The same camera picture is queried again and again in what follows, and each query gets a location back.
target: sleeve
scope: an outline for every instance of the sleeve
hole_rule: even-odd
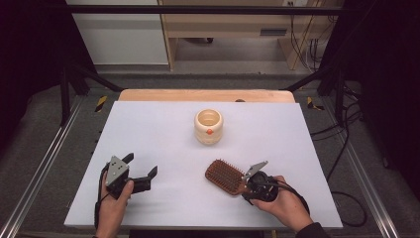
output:
[[[312,223],[305,228],[301,229],[296,234],[296,238],[329,238],[330,236],[322,228],[321,224],[318,222]]]

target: brush bristles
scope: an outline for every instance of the brush bristles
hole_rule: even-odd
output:
[[[244,191],[244,174],[222,160],[214,161],[206,171],[206,177],[231,195]]]

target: cup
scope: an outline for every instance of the cup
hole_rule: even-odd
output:
[[[220,141],[223,134],[223,117],[214,109],[199,111],[194,118],[194,133],[199,142],[213,145]]]

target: white tabletop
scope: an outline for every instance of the white tabletop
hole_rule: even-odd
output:
[[[224,116],[224,134],[213,146],[194,137],[195,114],[213,108]],[[138,229],[276,229],[273,216],[231,196],[204,176],[222,159],[243,172],[262,161],[269,176],[282,175],[308,202],[325,228],[342,227],[297,103],[117,101],[64,221],[93,227],[99,175],[112,156],[129,163],[131,178],[154,166],[152,189],[132,195],[122,225]]]

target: hand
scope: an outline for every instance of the hand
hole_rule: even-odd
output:
[[[274,177],[280,182],[284,177]],[[277,198],[272,202],[265,202],[251,199],[251,203],[260,210],[274,215],[283,225],[289,227],[294,232],[298,232],[313,223],[300,199],[292,192],[279,188]]]
[[[102,178],[101,209],[99,210],[99,224],[96,230],[98,238],[115,238],[123,221],[126,206],[131,193],[133,192],[134,182],[129,180],[123,188],[120,197],[115,199],[106,189],[105,180],[108,172]]]

